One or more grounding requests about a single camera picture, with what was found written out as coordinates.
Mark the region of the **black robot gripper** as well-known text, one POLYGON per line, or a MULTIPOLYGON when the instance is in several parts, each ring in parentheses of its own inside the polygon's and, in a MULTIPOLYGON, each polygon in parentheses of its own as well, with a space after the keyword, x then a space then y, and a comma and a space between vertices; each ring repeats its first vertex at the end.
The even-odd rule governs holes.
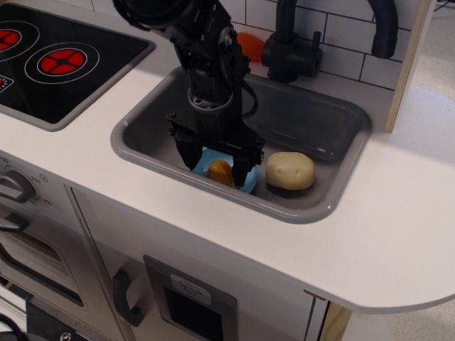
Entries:
POLYGON ((264 139, 246 125, 239 102, 209 111, 188 105, 171 110, 166 118, 180 157, 190 170, 197 166, 204 147, 226 153, 233 156, 232 175, 240 187, 263 161, 264 139))

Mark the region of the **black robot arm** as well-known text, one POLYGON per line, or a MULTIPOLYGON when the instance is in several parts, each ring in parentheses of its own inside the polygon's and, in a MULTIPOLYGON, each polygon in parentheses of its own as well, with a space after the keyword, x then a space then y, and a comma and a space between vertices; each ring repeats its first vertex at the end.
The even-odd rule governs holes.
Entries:
POLYGON ((184 114, 170 113, 173 136, 185 165, 194 169, 208 147, 233 158, 237 186, 263 160, 264 139, 247 127, 254 115, 242 108, 250 58, 243 54, 231 17, 219 1, 115 1, 114 8, 131 26, 169 40, 188 77, 184 114))

